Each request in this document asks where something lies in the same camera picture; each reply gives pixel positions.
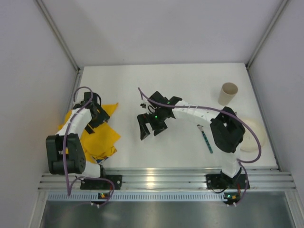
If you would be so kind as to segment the yellow cartoon placemat cloth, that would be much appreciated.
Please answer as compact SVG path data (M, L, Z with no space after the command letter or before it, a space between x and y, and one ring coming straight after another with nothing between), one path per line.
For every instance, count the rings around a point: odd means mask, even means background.
M114 144L119 140L120 135L106 122L96 128L91 126L95 133L87 133L85 127L91 120L88 108L70 110L57 134L65 135L68 124L71 124L68 133L78 134L85 159L93 164L98 164L117 151Z

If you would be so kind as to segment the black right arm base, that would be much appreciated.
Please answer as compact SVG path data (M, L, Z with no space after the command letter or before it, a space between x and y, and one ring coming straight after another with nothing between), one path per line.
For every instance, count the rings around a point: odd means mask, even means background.
M250 187L245 174L237 175L234 178L230 178L223 173L207 174L206 182L208 190L236 190L238 187L244 190L247 184L248 188Z

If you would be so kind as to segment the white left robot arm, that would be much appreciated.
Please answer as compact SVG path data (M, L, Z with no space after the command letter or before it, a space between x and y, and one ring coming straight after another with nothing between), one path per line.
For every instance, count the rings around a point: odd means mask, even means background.
M83 133L97 136L97 131L110 119L101 107L101 97L97 93L85 92L84 99L74 105L64 126L46 138L49 172L53 175L79 174L90 178L100 178L103 168L87 161L80 138Z

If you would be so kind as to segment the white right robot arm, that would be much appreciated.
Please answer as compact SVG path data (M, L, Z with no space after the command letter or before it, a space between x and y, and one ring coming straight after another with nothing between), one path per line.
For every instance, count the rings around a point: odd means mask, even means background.
M220 111L201 109L180 97L173 96L168 99L158 91L147 101L143 101L141 107L146 110L146 113L137 115L141 140L150 135L148 124L153 134L157 136L168 128L165 121L169 118L192 122L199 127L207 147L218 158L222 183L225 185L236 183L241 174L238 159L245 128L236 120L231 108L225 106Z

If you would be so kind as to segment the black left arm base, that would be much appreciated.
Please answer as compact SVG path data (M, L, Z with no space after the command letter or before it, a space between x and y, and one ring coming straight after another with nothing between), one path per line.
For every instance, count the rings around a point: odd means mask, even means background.
M120 190L123 182L122 175L107 175L105 180L100 178L85 178L81 181L81 190Z

